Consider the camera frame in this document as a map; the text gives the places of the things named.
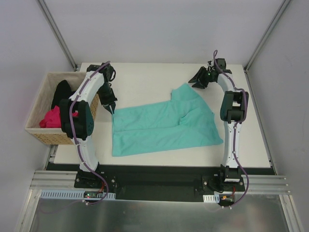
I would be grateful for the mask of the left rear aluminium post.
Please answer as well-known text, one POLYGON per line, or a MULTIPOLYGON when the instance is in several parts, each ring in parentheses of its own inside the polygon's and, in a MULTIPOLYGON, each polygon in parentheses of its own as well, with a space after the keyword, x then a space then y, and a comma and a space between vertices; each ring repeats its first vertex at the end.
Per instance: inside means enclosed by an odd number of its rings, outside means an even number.
POLYGON ((42 14, 44 15, 52 33, 54 34, 60 48, 62 49, 67 61, 69 62, 70 66, 72 67, 73 71, 78 70, 78 64, 76 63, 75 59, 73 58, 72 53, 69 50, 69 47, 63 38, 63 35, 46 3, 45 0, 36 0, 40 10, 42 11, 42 14))

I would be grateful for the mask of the aluminium post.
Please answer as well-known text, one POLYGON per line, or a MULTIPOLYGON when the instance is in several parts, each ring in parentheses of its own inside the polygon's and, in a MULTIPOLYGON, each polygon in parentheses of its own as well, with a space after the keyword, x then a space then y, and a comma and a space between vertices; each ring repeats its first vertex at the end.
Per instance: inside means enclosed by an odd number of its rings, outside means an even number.
POLYGON ((249 60, 247 61, 246 65, 244 66, 244 71, 247 73, 250 67, 253 65, 254 61, 256 60, 257 56, 261 52, 262 48, 270 38, 272 32, 278 25, 279 21, 283 17, 284 13, 287 11, 288 7, 292 3, 292 0, 283 0, 279 5, 277 11, 275 12, 274 16, 272 17, 269 25, 267 26, 265 32, 263 33, 261 39, 259 40, 257 46, 255 47, 252 55, 250 56, 249 60))
POLYGON ((42 14, 44 15, 52 33, 54 34, 60 48, 62 49, 67 61, 69 62, 70 66, 72 67, 73 71, 78 70, 78 64, 76 63, 75 59, 73 58, 72 53, 69 50, 69 47, 63 38, 63 35, 46 3, 45 0, 36 0, 40 10, 42 11, 42 14))

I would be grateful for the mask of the aluminium front frame rail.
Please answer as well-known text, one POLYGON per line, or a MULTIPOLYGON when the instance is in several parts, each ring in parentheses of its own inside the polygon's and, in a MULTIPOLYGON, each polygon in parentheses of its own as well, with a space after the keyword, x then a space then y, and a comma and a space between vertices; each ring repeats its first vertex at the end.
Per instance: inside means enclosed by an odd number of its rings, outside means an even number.
POLYGON ((285 176, 274 174, 273 170, 247 169, 236 182, 223 177, 219 167, 169 167, 101 165, 100 177, 83 174, 73 164, 48 164, 42 171, 36 171, 30 187, 33 189, 99 189, 107 182, 110 191, 124 191, 129 187, 190 187, 195 191, 237 191, 248 190, 251 194, 291 194, 285 176))

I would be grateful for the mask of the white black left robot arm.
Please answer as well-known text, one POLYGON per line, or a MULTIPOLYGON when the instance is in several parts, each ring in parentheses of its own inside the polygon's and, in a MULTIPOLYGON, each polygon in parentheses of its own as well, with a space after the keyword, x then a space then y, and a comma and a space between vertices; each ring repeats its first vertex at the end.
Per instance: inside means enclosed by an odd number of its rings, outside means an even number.
POLYGON ((111 81, 115 77, 116 71, 109 61, 101 65, 91 64, 75 93, 59 103, 61 129, 75 145, 80 161, 74 183, 76 188, 108 187, 106 180, 101 176, 92 140, 95 123, 90 104, 98 95, 104 109, 114 114, 117 98, 111 81))

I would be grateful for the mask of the black t shirt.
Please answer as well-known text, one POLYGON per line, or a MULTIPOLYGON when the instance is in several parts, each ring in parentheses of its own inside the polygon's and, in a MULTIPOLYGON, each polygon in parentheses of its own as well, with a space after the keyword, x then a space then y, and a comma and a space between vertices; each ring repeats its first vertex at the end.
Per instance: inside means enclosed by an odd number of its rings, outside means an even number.
POLYGON ((59 103, 62 99, 68 99, 74 93, 75 91, 71 89, 67 80, 63 80, 60 83, 58 83, 51 104, 51 109, 54 109, 56 106, 59 106, 59 103))

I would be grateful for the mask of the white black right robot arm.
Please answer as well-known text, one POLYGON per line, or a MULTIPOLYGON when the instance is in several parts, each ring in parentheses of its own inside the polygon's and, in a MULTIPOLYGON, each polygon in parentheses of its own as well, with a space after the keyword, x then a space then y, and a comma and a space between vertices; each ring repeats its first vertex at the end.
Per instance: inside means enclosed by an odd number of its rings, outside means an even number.
POLYGON ((243 168, 239 162, 239 135, 247 116, 249 93, 236 86, 224 58, 209 61, 208 67, 202 66, 188 83, 199 89, 205 89, 209 83, 217 83, 224 92, 220 108, 220 119, 225 129, 224 157, 218 174, 207 181, 207 187, 219 193, 233 191, 243 182, 243 168))

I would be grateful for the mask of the teal t shirt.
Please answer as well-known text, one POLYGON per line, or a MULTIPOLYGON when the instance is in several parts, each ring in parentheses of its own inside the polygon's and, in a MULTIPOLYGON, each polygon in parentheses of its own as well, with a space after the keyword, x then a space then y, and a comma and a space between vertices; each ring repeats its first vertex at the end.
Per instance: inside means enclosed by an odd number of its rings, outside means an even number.
POLYGON ((214 112, 188 84, 169 101, 117 109, 112 117, 114 157, 222 143, 214 112))

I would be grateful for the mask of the right rear aluminium post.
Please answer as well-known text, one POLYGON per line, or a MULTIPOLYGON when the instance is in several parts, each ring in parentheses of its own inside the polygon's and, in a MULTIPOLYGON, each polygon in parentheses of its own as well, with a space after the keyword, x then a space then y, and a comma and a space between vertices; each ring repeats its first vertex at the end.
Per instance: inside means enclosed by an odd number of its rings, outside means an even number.
POLYGON ((272 32, 278 25, 279 21, 283 17, 284 13, 287 11, 288 7, 292 3, 292 0, 283 0, 279 5, 277 11, 275 12, 274 16, 272 17, 269 25, 267 26, 265 32, 263 33, 261 39, 259 40, 257 46, 255 47, 252 55, 250 56, 249 60, 247 61, 246 65, 244 66, 244 71, 247 73, 250 67, 253 65, 254 61, 256 60, 257 56, 261 52, 262 48, 270 38, 272 32))

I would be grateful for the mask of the pink t shirt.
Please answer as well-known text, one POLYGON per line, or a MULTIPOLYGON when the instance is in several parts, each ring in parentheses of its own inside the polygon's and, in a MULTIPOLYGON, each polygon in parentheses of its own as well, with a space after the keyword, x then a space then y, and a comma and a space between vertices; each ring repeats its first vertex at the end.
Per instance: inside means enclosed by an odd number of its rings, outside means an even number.
POLYGON ((39 122, 40 128, 61 128, 60 108, 56 105, 39 122))

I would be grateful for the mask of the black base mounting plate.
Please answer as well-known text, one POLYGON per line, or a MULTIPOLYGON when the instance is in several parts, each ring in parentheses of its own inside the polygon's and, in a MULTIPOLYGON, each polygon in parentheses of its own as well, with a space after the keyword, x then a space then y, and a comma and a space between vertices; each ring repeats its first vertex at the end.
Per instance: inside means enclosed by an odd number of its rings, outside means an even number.
MULTIPOLYGON (((207 181, 218 174, 219 169, 100 165, 101 176, 106 180, 108 187, 99 189, 115 193, 118 200, 200 202, 203 195, 216 193, 207 187, 207 181)), ((224 192, 243 193, 245 189, 243 180, 233 191, 224 192)))

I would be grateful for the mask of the wicker laundry basket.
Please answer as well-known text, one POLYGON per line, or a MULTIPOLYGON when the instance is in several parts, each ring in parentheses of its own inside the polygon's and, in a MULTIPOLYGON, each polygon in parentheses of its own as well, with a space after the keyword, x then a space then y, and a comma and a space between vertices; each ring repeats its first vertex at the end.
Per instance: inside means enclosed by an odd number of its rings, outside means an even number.
POLYGON ((25 125, 25 130, 46 145, 72 145, 72 141, 60 128, 41 128, 39 123, 51 110, 57 85, 66 80, 73 91, 83 82, 85 72, 49 72, 43 80, 25 125))

